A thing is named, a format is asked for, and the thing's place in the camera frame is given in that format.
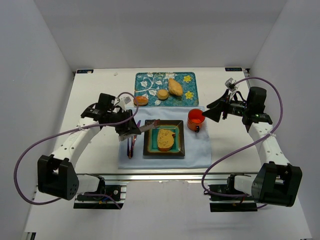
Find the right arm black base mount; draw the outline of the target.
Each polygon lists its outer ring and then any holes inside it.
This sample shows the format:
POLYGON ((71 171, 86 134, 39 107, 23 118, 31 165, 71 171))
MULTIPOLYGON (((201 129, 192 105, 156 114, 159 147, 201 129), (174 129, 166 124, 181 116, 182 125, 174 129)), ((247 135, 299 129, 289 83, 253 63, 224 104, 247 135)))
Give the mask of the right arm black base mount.
MULTIPOLYGON (((227 184, 210 184, 209 190, 219 194, 236 195, 241 192, 229 191, 227 184)), ((251 196, 228 197, 218 196, 211 193, 209 195, 209 206, 211 213, 234 213, 234 212, 257 212, 258 206, 251 196)))

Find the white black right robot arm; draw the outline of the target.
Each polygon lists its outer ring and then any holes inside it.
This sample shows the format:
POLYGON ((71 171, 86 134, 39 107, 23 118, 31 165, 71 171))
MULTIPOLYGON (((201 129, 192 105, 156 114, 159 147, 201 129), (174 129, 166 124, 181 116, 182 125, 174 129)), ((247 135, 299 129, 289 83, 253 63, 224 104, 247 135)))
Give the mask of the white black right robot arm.
POLYGON ((282 152, 273 134, 273 122, 264 112, 267 91, 251 87, 246 100, 238 100, 229 89, 219 99, 207 105, 203 116, 215 122, 228 115, 242 118, 246 131, 256 147, 261 168, 255 177, 232 173, 220 197, 251 197, 255 203, 292 207, 302 180, 302 170, 293 166, 282 152))

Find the sliced brown bread loaf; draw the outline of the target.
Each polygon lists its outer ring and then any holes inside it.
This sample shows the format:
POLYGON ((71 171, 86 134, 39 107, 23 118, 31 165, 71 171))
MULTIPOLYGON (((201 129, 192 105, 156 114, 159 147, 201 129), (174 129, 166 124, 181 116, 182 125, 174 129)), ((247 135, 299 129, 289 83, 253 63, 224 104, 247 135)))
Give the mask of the sliced brown bread loaf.
POLYGON ((161 152, 169 151, 175 143, 175 133, 169 129, 159 129, 157 134, 157 148, 161 152))

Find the stainless steel serving tongs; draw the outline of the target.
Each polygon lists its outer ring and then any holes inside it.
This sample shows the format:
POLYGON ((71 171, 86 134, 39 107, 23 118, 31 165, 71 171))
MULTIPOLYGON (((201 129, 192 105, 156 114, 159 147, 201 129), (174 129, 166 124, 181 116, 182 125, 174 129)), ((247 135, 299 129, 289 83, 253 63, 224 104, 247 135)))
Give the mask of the stainless steel serving tongs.
POLYGON ((118 139, 120 142, 122 142, 128 138, 131 138, 131 137, 134 137, 137 135, 141 135, 144 132, 155 129, 159 125, 160 125, 160 119, 148 120, 145 125, 142 125, 140 127, 135 126, 135 127, 133 127, 133 130, 131 130, 129 133, 126 133, 124 135, 119 135, 118 139))

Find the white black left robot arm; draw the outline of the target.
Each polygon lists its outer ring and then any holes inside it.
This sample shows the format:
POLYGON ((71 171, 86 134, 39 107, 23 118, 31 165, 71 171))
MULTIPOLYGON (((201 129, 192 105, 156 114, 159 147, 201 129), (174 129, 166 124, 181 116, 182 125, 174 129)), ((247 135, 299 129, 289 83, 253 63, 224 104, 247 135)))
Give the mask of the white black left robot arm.
POLYGON ((126 109, 129 97, 115 97, 106 93, 89 105, 67 139, 49 156, 37 161, 38 190, 60 199, 71 200, 78 194, 101 194, 104 187, 99 175, 77 175, 77 162, 92 139, 103 127, 114 127, 119 139, 139 135, 133 111, 126 109))

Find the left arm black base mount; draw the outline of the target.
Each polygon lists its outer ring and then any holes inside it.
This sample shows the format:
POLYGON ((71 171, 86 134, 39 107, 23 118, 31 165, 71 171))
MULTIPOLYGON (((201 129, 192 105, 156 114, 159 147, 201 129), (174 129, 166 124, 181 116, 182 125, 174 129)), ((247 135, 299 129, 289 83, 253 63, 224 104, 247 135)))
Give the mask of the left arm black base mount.
POLYGON ((125 202, 127 184, 105 181, 95 192, 80 193, 73 204, 74 209, 120 210, 125 202))

